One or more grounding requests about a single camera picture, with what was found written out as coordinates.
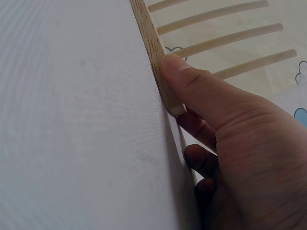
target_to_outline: blue cloud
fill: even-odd
[[[294,117],[299,120],[305,127],[307,127],[307,111],[306,109],[299,108],[296,110]]]

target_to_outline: wooden slat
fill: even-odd
[[[209,19],[222,17],[222,16],[229,15],[232,13],[255,10],[255,9],[263,8],[267,6],[269,6],[269,3],[267,0],[253,1],[249,3],[229,6],[229,7],[217,9],[214,11],[197,14],[197,15],[194,15],[194,16],[191,16],[191,17],[188,17],[188,18],[185,18],[185,19],[182,19],[182,20],[179,20],[179,21],[167,24],[167,25],[163,25],[157,28],[157,31],[159,35],[163,35],[171,31],[183,28],[185,26],[200,23],[200,22],[203,22]]]
[[[294,58],[296,57],[297,53],[294,49],[291,50],[287,50],[278,54],[273,54],[267,57],[262,57],[259,59],[256,59],[254,61],[250,61],[238,66],[234,66],[232,68],[229,69],[225,69],[222,71],[219,71],[217,73],[215,73],[214,75],[225,80],[237,75],[240,75],[242,73],[246,73],[255,69],[259,69],[283,60],[287,60],[290,58]]]
[[[171,115],[178,116],[184,114],[186,112],[184,105],[172,93],[160,73],[160,62],[165,55],[165,49],[154,26],[148,8],[144,0],[130,0],[130,2],[152,65],[162,100]]]
[[[178,4],[184,1],[188,1],[188,0],[164,0],[164,1],[161,1],[154,5],[149,6],[148,10],[149,12],[155,12],[155,11],[161,10],[169,6],[173,6],[175,4]]]
[[[246,40],[246,39],[260,36],[260,35],[266,35],[266,34],[281,31],[281,30],[283,30],[283,25],[280,23],[258,27],[255,29],[245,30],[239,33],[230,34],[230,35],[219,37],[219,38],[216,38],[210,41],[199,43],[199,44],[184,48],[182,50],[178,50],[174,52],[174,54],[182,58],[186,58],[191,55],[198,54],[203,51],[210,50],[216,47],[224,46],[230,43]]]

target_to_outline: finger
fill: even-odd
[[[184,155],[188,166],[203,177],[212,177],[212,174],[218,167],[217,157],[200,145],[187,146]]]
[[[174,54],[162,59],[161,73],[177,98],[200,114],[215,130],[244,113],[246,105],[253,106],[251,101],[258,98],[208,71],[190,67]]]
[[[177,121],[195,139],[216,151],[215,130],[207,122],[191,112],[178,116]]]
[[[214,190],[215,182],[211,178],[202,179],[195,187],[195,196],[202,217],[205,215],[206,210],[209,207]]]

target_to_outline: crib slat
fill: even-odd
[[[149,12],[155,12],[155,11],[161,10],[169,6],[173,6],[175,4],[178,4],[184,1],[188,1],[188,0],[164,0],[164,1],[161,1],[154,5],[149,6],[148,10]]]
[[[269,3],[267,0],[260,0],[260,1],[253,1],[249,3],[243,3],[239,5],[229,6],[225,8],[220,8],[214,11],[209,11],[201,14],[197,14],[167,25],[163,25],[161,27],[157,28],[158,34],[163,35],[166,33],[169,33],[171,31],[193,25],[196,23],[200,23],[209,19],[217,18],[226,16],[233,13],[243,12],[243,11],[249,11],[249,10],[255,10],[258,8],[263,8],[269,6]]]
[[[219,37],[210,41],[202,42],[187,48],[184,48],[182,50],[178,50],[174,52],[174,54],[186,58],[216,47],[224,46],[230,43],[246,40],[252,37],[260,36],[260,35],[266,35],[269,33],[274,33],[277,31],[283,30],[283,25],[281,23],[278,24],[272,24],[267,26],[262,26],[258,28],[254,28],[251,30],[245,30],[239,33],[226,35],[223,37]]]
[[[278,54],[273,54],[267,57],[262,57],[238,66],[231,67],[229,69],[225,69],[215,73],[214,75],[225,80],[242,73],[250,72],[255,69],[259,69],[280,61],[284,61],[290,58],[296,57],[297,53],[294,49],[290,49]]]

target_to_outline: white fabric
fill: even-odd
[[[0,1],[0,107],[1,230],[199,228],[128,1]]]

